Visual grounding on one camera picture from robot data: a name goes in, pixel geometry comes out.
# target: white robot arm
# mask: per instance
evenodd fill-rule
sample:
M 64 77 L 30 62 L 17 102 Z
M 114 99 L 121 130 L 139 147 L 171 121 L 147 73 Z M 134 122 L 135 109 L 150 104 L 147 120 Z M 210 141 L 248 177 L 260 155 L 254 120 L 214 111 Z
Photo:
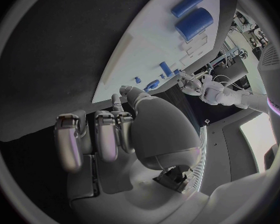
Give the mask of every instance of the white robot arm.
M 251 108 L 260 112 L 268 113 L 267 96 L 250 94 L 248 91 L 234 91 L 224 87 L 221 83 L 212 81 L 211 75 L 202 77 L 202 85 L 199 80 L 183 72 L 179 73 L 182 77 L 179 87 L 188 95 L 199 95 L 200 99 L 210 105 L 222 104 L 224 106 L 235 105 L 242 109 Z

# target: purple light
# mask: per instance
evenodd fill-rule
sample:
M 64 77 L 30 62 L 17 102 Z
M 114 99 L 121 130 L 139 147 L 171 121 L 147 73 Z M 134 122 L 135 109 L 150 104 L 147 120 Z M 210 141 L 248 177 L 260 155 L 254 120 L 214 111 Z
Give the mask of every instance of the purple light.
M 280 111 L 277 110 L 274 106 L 272 106 L 269 98 L 267 98 L 267 102 L 268 102 L 268 106 L 271 108 L 271 110 L 273 110 L 276 114 L 278 114 L 280 116 Z

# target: small blue object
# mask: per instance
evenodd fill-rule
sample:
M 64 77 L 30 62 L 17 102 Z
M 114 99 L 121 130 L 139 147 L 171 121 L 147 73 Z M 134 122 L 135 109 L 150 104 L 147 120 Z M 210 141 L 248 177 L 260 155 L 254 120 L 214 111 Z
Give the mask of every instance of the small blue object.
M 137 84 L 141 83 L 141 79 L 139 77 L 135 77 L 135 80 Z
M 145 88 L 144 88 L 144 91 L 145 92 L 148 92 L 150 89 L 155 89 L 157 88 L 158 84 L 160 83 L 159 80 L 155 80 L 155 81 L 152 81 L 150 82 Z
M 162 70 L 165 72 L 165 74 L 167 75 L 167 77 L 171 77 L 173 76 L 172 71 L 170 70 L 170 68 L 167 66 L 166 62 L 162 62 L 160 64 L 160 67 L 162 68 Z
M 175 75 L 177 75 L 179 73 L 179 70 L 176 69 L 175 71 L 173 71 Z
M 172 10 L 172 14 L 177 18 L 186 14 L 190 9 L 195 7 L 203 0 L 183 0 L 178 5 L 176 5 Z
M 175 29 L 186 41 L 189 41 L 213 23 L 212 15 L 201 7 L 177 23 Z

